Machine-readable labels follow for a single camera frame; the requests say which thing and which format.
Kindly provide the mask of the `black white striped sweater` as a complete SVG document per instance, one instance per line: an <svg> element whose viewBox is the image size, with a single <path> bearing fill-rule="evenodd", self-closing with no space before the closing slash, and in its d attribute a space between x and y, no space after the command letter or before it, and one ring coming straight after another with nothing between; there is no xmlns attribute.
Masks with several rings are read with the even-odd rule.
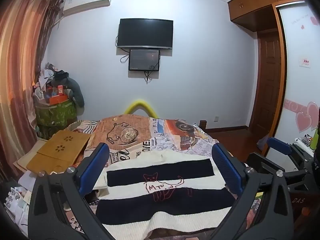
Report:
<svg viewBox="0 0 320 240"><path fill-rule="evenodd" d="M217 227L235 202L212 158L172 150L144 152L104 169L96 217L116 239L156 229Z"/></svg>

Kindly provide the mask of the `brown wooden door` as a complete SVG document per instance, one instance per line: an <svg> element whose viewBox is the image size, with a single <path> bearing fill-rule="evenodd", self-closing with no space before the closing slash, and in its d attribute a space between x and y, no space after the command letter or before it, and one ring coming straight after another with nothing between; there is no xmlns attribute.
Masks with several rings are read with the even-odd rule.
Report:
<svg viewBox="0 0 320 240"><path fill-rule="evenodd" d="M258 79L250 130L264 137L272 127L280 89L280 42L276 30L258 33Z"/></svg>

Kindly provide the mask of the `wooden folding lap desk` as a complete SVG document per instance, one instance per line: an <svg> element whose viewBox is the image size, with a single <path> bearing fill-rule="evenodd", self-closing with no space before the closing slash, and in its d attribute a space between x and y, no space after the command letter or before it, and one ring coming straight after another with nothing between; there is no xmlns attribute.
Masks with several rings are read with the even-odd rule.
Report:
<svg viewBox="0 0 320 240"><path fill-rule="evenodd" d="M89 134L58 131L37 150L35 156L27 164L27 169L34 173L64 172L75 163L89 139Z"/></svg>

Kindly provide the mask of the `green patterned storage hamper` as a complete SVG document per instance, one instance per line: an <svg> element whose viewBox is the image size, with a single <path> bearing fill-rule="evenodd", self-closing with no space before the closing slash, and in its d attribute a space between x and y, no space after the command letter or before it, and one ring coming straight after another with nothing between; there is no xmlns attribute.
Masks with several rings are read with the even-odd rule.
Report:
<svg viewBox="0 0 320 240"><path fill-rule="evenodd" d="M40 104L35 112L37 136L46 140L77 120L76 106L70 100L51 106Z"/></svg>

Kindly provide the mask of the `printed newspaper pattern bedspread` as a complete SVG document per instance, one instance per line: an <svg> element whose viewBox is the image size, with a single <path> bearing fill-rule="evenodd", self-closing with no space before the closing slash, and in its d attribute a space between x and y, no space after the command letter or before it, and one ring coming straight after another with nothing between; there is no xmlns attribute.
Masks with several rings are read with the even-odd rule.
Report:
<svg viewBox="0 0 320 240"><path fill-rule="evenodd" d="M183 120L163 120L129 114L112 116L100 121L77 121L69 125L68 130L90 135L84 151L86 157L101 142L106 143L110 149L109 159L92 194L88 197L88 204L94 214L99 197L105 192L103 171L111 164L134 159L144 152L162 150L212 158L212 147L216 144L216 140L199 126ZM208 239L216 228L194 232L156 229L144 239Z"/></svg>

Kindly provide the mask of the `white wardrobe with heart stickers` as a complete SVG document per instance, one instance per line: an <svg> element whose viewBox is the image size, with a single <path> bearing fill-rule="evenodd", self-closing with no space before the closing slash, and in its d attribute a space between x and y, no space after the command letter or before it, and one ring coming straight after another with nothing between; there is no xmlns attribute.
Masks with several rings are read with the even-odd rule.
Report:
<svg viewBox="0 0 320 240"><path fill-rule="evenodd" d="M305 2L277 6L286 47L286 86L275 137L314 135L319 117L319 20Z"/></svg>

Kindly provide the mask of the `orange box on hamper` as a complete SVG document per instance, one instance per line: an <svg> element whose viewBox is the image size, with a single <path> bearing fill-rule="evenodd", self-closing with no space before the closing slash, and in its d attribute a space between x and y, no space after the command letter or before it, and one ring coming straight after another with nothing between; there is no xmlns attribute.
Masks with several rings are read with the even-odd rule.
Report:
<svg viewBox="0 0 320 240"><path fill-rule="evenodd" d="M49 104L50 105L56 105L62 102L65 102L68 100L68 96L63 94L63 95L56 95L56 96L52 96L49 98Z"/></svg>

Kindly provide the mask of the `grey jacket on pile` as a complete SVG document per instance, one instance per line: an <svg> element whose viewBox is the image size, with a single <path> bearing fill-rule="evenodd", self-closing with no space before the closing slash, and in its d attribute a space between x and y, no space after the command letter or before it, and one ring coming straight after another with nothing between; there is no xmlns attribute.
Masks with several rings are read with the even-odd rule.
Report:
<svg viewBox="0 0 320 240"><path fill-rule="evenodd" d="M83 115L85 110L85 101L82 95L79 84L69 77L69 73L63 70L54 72L54 77L51 81L53 87L63 86L68 92L68 98L76 105L77 115Z"/></svg>

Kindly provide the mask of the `striped orange curtain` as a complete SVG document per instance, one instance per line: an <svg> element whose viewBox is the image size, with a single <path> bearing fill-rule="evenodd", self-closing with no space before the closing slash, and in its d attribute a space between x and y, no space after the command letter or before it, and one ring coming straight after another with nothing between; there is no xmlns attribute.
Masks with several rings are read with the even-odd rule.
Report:
<svg viewBox="0 0 320 240"><path fill-rule="evenodd" d="M33 88L63 0L6 0L1 6L1 181L36 141Z"/></svg>

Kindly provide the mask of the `wooden bed post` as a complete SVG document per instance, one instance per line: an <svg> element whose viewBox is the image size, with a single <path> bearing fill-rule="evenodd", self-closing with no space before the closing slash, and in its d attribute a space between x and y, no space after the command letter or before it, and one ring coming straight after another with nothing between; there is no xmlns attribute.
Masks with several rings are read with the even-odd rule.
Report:
<svg viewBox="0 0 320 240"><path fill-rule="evenodd" d="M202 130L205 130L206 126L207 126L207 121L206 120L200 120L199 128L202 129Z"/></svg>

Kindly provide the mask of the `yellow foam padded bed rail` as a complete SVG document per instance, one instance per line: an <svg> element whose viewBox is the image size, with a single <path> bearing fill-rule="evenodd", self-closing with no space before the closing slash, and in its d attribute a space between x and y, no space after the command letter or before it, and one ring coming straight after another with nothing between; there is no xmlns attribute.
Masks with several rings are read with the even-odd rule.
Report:
<svg viewBox="0 0 320 240"><path fill-rule="evenodd" d="M159 118L154 109L145 100L142 99L132 102L129 107L127 107L124 114L132 114L138 108L143 109L144 112L151 118Z"/></svg>

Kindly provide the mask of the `small black wall monitor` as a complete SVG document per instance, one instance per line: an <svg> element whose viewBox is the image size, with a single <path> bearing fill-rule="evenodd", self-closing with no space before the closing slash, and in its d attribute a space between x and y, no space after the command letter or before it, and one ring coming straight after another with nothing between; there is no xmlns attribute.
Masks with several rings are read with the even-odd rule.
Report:
<svg viewBox="0 0 320 240"><path fill-rule="evenodd" d="M131 49L129 52L129 71L159 71L160 50Z"/></svg>

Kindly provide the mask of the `large black wall television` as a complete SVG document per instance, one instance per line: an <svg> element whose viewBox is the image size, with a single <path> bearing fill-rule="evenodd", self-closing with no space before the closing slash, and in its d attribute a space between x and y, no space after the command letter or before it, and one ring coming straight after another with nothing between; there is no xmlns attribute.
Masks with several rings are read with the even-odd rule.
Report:
<svg viewBox="0 0 320 240"><path fill-rule="evenodd" d="M174 22L148 18L121 18L118 48L172 49Z"/></svg>

